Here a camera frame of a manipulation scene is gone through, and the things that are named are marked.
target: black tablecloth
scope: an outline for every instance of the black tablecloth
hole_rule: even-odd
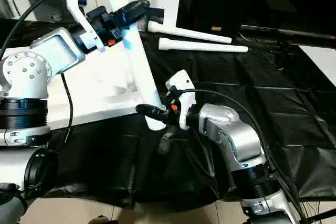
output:
[[[33,36],[25,31],[15,45]],[[245,54],[159,51],[158,34],[141,36],[160,92],[166,92],[164,83],[172,74],[185,69],[197,88],[236,99],[260,123],[299,198],[336,199],[336,88],[299,47],[247,42]],[[196,100],[230,106],[251,125],[231,102],[208,94],[196,94]],[[51,146],[62,135],[63,130],[54,131]],[[220,156],[195,131],[168,127],[153,132],[141,115],[77,125],[60,153],[57,185],[47,197],[192,209],[228,197]]]

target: black cable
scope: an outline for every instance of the black cable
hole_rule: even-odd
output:
[[[30,8],[27,9],[27,11],[25,11],[21,17],[17,20],[17,22],[15,23],[14,27],[11,29],[11,31],[9,32],[4,44],[2,45],[2,48],[0,50],[0,61],[2,60],[4,53],[7,49],[7,47],[9,46],[9,43],[11,42],[12,37],[14,36],[14,34],[16,33],[17,28],[21,25],[21,23],[26,19],[26,17],[40,4],[42,4],[43,2],[45,2],[47,0],[39,0],[35,3],[32,4],[32,6]]]
[[[63,149],[64,145],[68,142],[68,137],[70,135],[71,126],[72,126],[72,119],[74,118],[73,117],[73,107],[74,107],[74,105],[72,103],[69,87],[67,85],[67,81],[65,79],[64,73],[61,73],[61,77],[62,77],[62,81],[63,81],[65,92],[67,93],[68,100],[69,100],[70,116],[69,116],[68,127],[65,129],[64,136],[63,136],[63,141],[61,143],[61,146],[59,148],[57,148],[57,150],[56,150],[57,154],[60,153],[60,151]]]
[[[328,218],[331,218],[331,217],[335,217],[335,216],[336,216],[336,208],[325,211],[325,212],[322,212],[318,215],[309,217],[308,220],[309,220],[310,223],[314,223],[314,222],[322,221],[322,220],[325,220],[325,219],[328,219]]]
[[[306,206],[304,205],[304,202],[302,202],[301,205],[303,206],[303,209],[305,210],[306,216],[309,217],[309,214],[308,214],[308,211],[306,209]]]
[[[310,209],[314,212],[314,215],[316,215],[316,209],[311,205],[311,203],[307,202],[307,205],[310,207]]]
[[[319,201],[318,206],[317,206],[317,214],[318,215],[320,214],[320,205],[321,205],[321,202]]]
[[[222,94],[220,92],[217,92],[217,91],[213,91],[213,90],[206,90],[206,89],[185,89],[185,90],[181,90],[181,93],[180,94],[183,94],[183,93],[188,93],[188,92],[203,92],[203,93],[211,93],[211,94],[215,94],[215,95],[218,95],[220,97],[223,97],[231,102],[233,102],[234,104],[236,104],[237,106],[239,106],[247,115],[248,117],[252,120],[254,126],[256,127],[256,131],[257,131],[257,134],[261,140],[261,143],[262,143],[262,146],[264,147],[264,151],[265,151],[265,155],[266,157],[268,158],[269,161],[272,162],[272,164],[274,165],[274,167],[278,170],[279,172],[279,183],[280,183],[280,186],[281,188],[283,189],[283,192],[285,193],[285,195],[289,198],[289,200],[292,202],[293,206],[295,207],[295,209],[297,210],[297,212],[299,213],[300,217],[301,217],[301,220],[303,223],[308,223],[307,221],[307,218],[305,216],[305,214],[303,213],[303,210],[299,204],[299,200],[293,195],[293,193],[291,192],[286,180],[284,179],[285,178],[285,175],[284,173],[282,172],[282,170],[280,169],[279,165],[277,162],[275,162],[275,159],[273,158],[272,154],[270,154],[268,152],[268,146],[266,144],[266,141],[265,141],[265,138],[262,134],[262,131],[261,131],[261,128],[257,122],[257,120],[254,118],[254,116],[251,114],[251,112],[248,111],[247,108],[245,108],[241,103],[237,102],[236,100],[234,100],[233,98],[231,97],[228,97],[227,95],[225,94]]]

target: white bracket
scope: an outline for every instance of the white bracket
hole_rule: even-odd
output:
[[[67,0],[67,7],[74,19],[84,28],[87,32],[85,34],[85,39],[83,42],[85,43],[88,49],[96,46],[100,52],[105,51],[105,46],[103,42],[100,40],[99,36],[97,35],[96,31],[90,25],[90,23],[86,20],[83,13],[80,11],[78,6],[78,0]]]
[[[172,86],[175,86],[177,89],[194,89],[194,85],[187,73],[187,71],[180,70],[174,74],[167,82],[166,87],[170,89]],[[183,130],[188,130],[190,127],[186,125],[186,117],[189,108],[196,104],[195,92],[184,93],[180,96],[179,101],[181,103],[181,112],[180,112],[180,128]]]

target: white table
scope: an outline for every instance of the white table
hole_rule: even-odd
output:
[[[5,56],[28,49],[8,48]],[[132,114],[141,103],[122,43],[107,48],[104,54],[90,53],[84,62],[65,72],[65,77],[73,101],[73,125]],[[48,94],[48,124],[52,130],[66,127],[70,108],[60,75],[48,86]]]
[[[311,46],[300,46],[300,48],[336,86],[336,50]]]

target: white plastic tube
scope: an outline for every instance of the white plastic tube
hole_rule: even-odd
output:
[[[199,31],[191,31],[187,29],[177,28],[177,27],[171,27],[167,25],[161,25],[154,21],[148,22],[148,31],[152,33],[163,33],[163,34],[171,34],[171,35],[177,35],[187,38],[194,38],[194,39],[203,39],[203,40],[209,40],[214,42],[221,42],[221,43],[228,43],[230,44],[232,42],[231,38],[223,37],[219,35],[213,35],[213,34],[206,34],[206,33],[200,33]]]
[[[199,43],[191,41],[159,39],[160,50],[194,50],[194,51],[216,51],[216,52],[247,52],[248,48],[243,46],[221,45],[211,43]]]
[[[128,0],[109,0],[112,11],[116,11],[128,3]],[[146,53],[143,49],[141,38],[136,24],[122,31],[123,44],[128,54],[135,84],[140,92],[143,103],[151,104],[158,108],[162,103],[155,86]],[[165,127],[160,121],[146,117],[148,127],[151,130],[161,130]]]

